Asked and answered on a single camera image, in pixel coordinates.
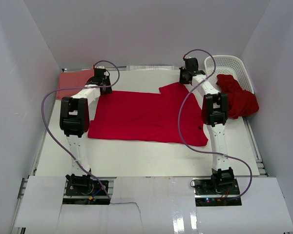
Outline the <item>bright red t shirt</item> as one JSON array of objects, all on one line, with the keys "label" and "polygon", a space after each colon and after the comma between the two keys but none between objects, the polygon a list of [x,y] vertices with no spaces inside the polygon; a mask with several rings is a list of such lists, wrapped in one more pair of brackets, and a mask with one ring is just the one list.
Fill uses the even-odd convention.
[{"label": "bright red t shirt", "polygon": [[160,87],[157,94],[113,91],[100,96],[88,138],[196,147],[208,143],[195,95],[177,82]]}]

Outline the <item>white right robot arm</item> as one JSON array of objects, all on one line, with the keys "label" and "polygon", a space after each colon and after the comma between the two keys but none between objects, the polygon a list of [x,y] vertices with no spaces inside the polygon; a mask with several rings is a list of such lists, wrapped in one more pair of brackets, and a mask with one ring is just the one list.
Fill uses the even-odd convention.
[{"label": "white right robot arm", "polygon": [[234,182],[233,169],[227,158],[225,124],[228,119],[228,96],[220,93],[209,81],[196,89],[203,98],[202,121],[210,136],[212,157],[211,190],[220,195],[226,192]]}]

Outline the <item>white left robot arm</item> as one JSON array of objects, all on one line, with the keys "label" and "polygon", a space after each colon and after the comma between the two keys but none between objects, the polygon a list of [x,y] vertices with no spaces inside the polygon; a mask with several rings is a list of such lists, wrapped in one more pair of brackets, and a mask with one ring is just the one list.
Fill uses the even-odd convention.
[{"label": "white left robot arm", "polygon": [[94,119],[98,100],[101,94],[112,93],[110,75],[103,78],[91,77],[86,86],[77,94],[61,99],[60,129],[69,143],[69,151],[75,157],[72,159],[72,174],[87,175],[91,171],[85,146],[90,121]]}]

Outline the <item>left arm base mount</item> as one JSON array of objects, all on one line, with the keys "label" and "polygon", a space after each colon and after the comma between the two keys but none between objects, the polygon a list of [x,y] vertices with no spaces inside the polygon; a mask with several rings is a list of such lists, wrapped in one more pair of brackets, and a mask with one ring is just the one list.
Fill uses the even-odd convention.
[{"label": "left arm base mount", "polygon": [[97,181],[91,180],[85,186],[76,186],[70,181],[66,181],[63,204],[65,205],[109,205],[110,200],[101,189]]}]

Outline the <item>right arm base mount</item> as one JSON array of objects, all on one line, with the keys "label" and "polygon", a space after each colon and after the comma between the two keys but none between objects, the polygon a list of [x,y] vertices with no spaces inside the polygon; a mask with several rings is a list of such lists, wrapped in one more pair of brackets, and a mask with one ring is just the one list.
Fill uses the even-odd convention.
[{"label": "right arm base mount", "polygon": [[193,179],[190,187],[194,189],[196,207],[241,206],[237,179],[231,185],[214,188],[210,179]]}]

